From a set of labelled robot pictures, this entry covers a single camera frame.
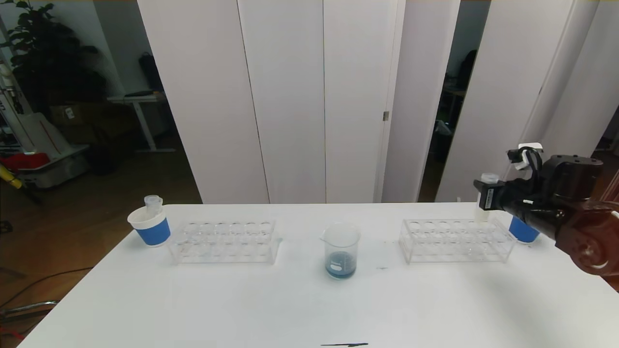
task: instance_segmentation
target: blue liquid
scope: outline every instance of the blue liquid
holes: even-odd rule
[[[325,268],[332,277],[346,279],[357,270],[357,260],[345,251],[336,251],[327,258]]]

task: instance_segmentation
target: white partition wall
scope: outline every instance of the white partition wall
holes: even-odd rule
[[[268,203],[236,1],[138,4],[202,201]]]
[[[555,52],[555,59],[546,75],[543,87],[531,111],[530,120],[519,141],[519,143],[541,142],[547,157],[552,154],[552,144],[546,139],[542,139],[542,137],[546,130],[556,127],[555,125],[549,125],[553,121],[555,110],[559,105],[563,92],[565,92],[569,78],[574,70],[574,65],[582,52],[582,46],[589,33],[598,4],[597,0],[573,2],[568,16],[568,23],[565,25],[561,41]],[[566,138],[566,140],[572,142],[574,139]],[[591,146],[597,145],[598,141],[599,138],[595,139],[595,144]],[[516,170],[511,164],[505,168],[504,172],[506,173],[504,176],[505,180],[527,175]]]
[[[204,202],[380,201],[405,0],[139,0]]]
[[[328,203],[373,202],[382,189],[403,14],[404,0],[324,0]]]
[[[325,203],[322,1],[238,0],[271,203]]]
[[[600,1],[554,117],[550,155],[591,156],[619,105],[619,2]]]
[[[574,0],[493,1],[436,201],[474,201],[503,174],[555,59]]]
[[[422,182],[460,0],[408,1],[383,202],[415,202]]]

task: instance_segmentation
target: glass beaker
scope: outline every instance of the glass beaker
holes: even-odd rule
[[[359,228],[347,222],[327,227],[320,238],[324,242],[324,267],[332,277],[346,279],[357,269]]]

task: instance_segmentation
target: cardboard box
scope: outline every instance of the cardboard box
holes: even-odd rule
[[[101,122],[137,124],[133,108],[114,103],[75,103],[51,107],[51,122],[56,126],[78,126]]]
[[[57,126],[90,124],[101,118],[107,103],[78,103],[51,107],[51,122]]]
[[[99,124],[63,126],[58,129],[71,144],[108,145],[126,133],[134,133],[137,127],[110,121]]]

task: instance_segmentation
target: white table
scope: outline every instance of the white table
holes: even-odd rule
[[[133,109],[136,111],[137,119],[140,122],[140,127],[142,128],[142,132],[144,133],[144,137],[149,144],[149,148],[147,150],[140,150],[139,152],[174,152],[175,149],[158,149],[155,144],[155,139],[153,139],[153,135],[150,132],[150,128],[148,123],[146,122],[146,118],[144,118],[144,112],[142,111],[141,103],[159,103],[164,102],[166,100],[165,94],[163,93],[155,93],[149,95],[140,95],[137,97],[125,97],[123,95],[109,97],[108,101],[117,104],[131,104]]]
[[[617,347],[619,294],[541,236],[507,263],[406,265],[404,218],[473,217],[473,203],[170,205],[186,219],[276,220],[277,261],[172,265],[130,233],[20,348]],[[335,220],[362,228],[356,274],[324,270],[318,239]]]

